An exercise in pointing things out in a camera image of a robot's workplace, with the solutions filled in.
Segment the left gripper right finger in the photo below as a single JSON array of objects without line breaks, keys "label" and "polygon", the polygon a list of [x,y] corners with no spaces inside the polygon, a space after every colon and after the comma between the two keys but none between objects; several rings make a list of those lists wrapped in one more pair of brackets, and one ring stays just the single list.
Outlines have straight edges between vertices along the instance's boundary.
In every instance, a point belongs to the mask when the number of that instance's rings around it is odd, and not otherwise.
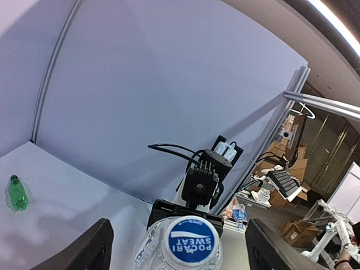
[{"label": "left gripper right finger", "polygon": [[311,270],[321,266],[298,253],[260,219],[248,222],[245,232],[250,269]]}]

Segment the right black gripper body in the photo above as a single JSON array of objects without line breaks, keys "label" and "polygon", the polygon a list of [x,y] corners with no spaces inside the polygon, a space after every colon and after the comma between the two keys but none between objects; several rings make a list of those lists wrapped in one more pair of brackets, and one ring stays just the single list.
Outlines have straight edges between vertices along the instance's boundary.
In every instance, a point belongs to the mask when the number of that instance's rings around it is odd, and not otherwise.
[{"label": "right black gripper body", "polygon": [[148,218],[146,230],[148,231],[148,229],[155,222],[162,219],[169,217],[184,217],[187,215],[194,215],[206,219],[214,226],[214,228],[218,232],[218,235],[223,234],[224,220],[221,216],[205,213],[199,210],[189,209],[185,206],[176,205],[172,202],[168,202],[162,199],[157,199],[153,203],[151,213]]}]

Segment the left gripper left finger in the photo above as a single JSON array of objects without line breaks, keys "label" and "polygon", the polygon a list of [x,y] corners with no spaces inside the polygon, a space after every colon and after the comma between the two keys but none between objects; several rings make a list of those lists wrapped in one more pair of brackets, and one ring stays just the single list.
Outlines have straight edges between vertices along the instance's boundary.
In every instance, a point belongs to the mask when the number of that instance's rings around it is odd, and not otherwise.
[{"label": "left gripper left finger", "polygon": [[101,218],[61,252],[33,267],[37,270],[109,269],[114,230]]}]

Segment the clear labelled water bottle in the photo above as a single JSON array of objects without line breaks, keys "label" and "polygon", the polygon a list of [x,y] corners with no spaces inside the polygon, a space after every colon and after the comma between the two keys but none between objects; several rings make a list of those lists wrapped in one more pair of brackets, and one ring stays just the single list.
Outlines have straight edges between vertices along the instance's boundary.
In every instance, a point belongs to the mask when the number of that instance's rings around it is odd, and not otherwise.
[{"label": "clear labelled water bottle", "polygon": [[134,269],[220,269],[222,262],[218,232],[194,215],[155,222],[134,253]]}]

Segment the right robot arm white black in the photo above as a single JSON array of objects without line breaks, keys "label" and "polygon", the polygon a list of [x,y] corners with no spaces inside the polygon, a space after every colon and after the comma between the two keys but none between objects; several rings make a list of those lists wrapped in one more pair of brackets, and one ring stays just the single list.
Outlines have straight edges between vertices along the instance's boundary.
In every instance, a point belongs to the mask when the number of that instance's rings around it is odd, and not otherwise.
[{"label": "right robot arm white black", "polygon": [[244,150],[235,141],[228,143],[221,135],[210,149],[192,151],[170,143],[157,143],[147,147],[178,156],[188,163],[174,200],[169,202],[157,199],[153,203],[146,229],[149,230],[153,224],[165,218],[194,215],[209,221],[221,236],[223,218],[209,212],[219,202],[224,192],[223,181]]}]

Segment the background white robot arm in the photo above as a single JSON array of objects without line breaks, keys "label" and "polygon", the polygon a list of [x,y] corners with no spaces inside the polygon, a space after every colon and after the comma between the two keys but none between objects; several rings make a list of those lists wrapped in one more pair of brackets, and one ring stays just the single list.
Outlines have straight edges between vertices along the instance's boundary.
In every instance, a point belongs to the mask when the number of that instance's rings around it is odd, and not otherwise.
[{"label": "background white robot arm", "polygon": [[342,212],[322,200],[318,204],[331,214],[336,222],[327,225],[323,238],[308,253],[297,253],[284,238],[260,219],[251,219],[245,232],[250,269],[322,269],[316,259],[336,234],[341,239],[342,251],[346,251],[358,262],[359,242],[353,244],[351,238],[359,240],[359,232],[355,231],[348,217]]}]

